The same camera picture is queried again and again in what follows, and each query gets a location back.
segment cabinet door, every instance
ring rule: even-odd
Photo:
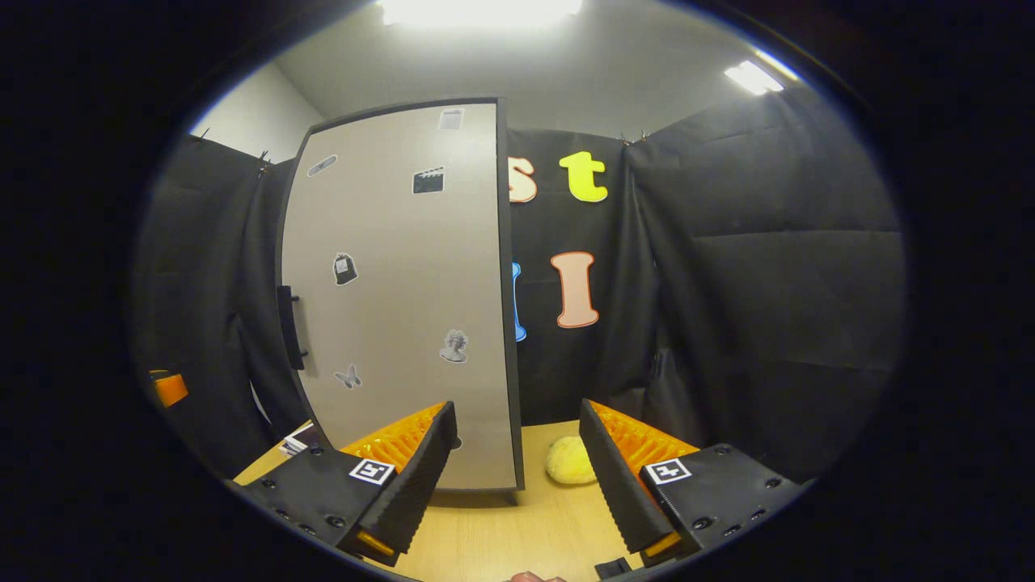
[[[315,127],[283,216],[315,419],[342,447],[453,401],[440,489],[523,485],[501,114],[438,103]]]

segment foam letter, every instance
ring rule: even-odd
[[[508,179],[510,180],[510,202],[528,202],[535,198],[539,192],[535,185],[535,180],[531,178],[535,173],[532,163],[524,157],[507,157],[510,165]]]
[[[525,336],[527,336],[525,328],[522,327],[521,323],[518,321],[518,275],[521,274],[521,265],[518,263],[510,263],[510,272],[513,273],[513,278],[510,282],[514,287],[514,327],[518,329],[518,341],[521,342],[525,339]]]
[[[550,264],[561,273],[561,299],[563,309],[557,318],[561,327],[585,327],[600,319],[589,296],[589,266],[593,264],[589,253],[561,253]]]
[[[600,202],[608,198],[608,188],[593,183],[593,172],[603,172],[603,162],[593,159],[588,151],[561,158],[561,168],[568,169],[568,190],[583,202]]]

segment butterfly sticker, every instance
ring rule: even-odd
[[[334,373],[334,377],[337,378],[338,380],[341,380],[342,383],[345,384],[345,387],[349,388],[350,390],[352,388],[356,387],[356,386],[362,386],[363,385],[363,381],[359,378],[359,375],[356,374],[356,365],[355,363],[350,363],[349,365],[349,373],[348,374],[343,374],[341,372],[335,372]]]

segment ceiling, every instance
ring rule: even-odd
[[[578,14],[534,29],[384,26],[382,13],[365,5],[275,60],[325,118],[499,94],[508,99],[511,127],[639,138],[752,98],[722,74],[751,48],[654,0],[584,0]]]

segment orange object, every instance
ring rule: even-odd
[[[685,443],[615,409],[593,401],[590,401],[589,404],[600,418],[608,435],[615,441],[622,458],[625,459],[625,464],[629,466],[629,470],[637,476],[637,481],[640,482],[648,496],[650,496],[650,490],[640,478],[640,469],[644,465],[660,463],[701,450],[692,444]]]
[[[445,405],[445,402],[441,402],[420,412],[414,412],[348,446],[343,446],[338,450],[363,459],[395,465],[396,470],[402,472],[417,452],[417,447],[420,446],[420,441],[424,438],[427,429],[431,428],[435,415]]]
[[[368,547],[381,552],[386,556],[390,556],[394,553],[394,551],[391,548],[389,548],[387,544],[371,535],[371,533],[365,529],[360,530],[359,534],[356,535],[356,537],[358,537],[359,541],[362,542],[363,544],[366,544]]]
[[[166,370],[152,370],[151,374],[167,372]],[[154,389],[158,391],[158,399],[166,408],[183,400],[187,396],[187,386],[183,383],[183,376],[174,374],[154,381]]]

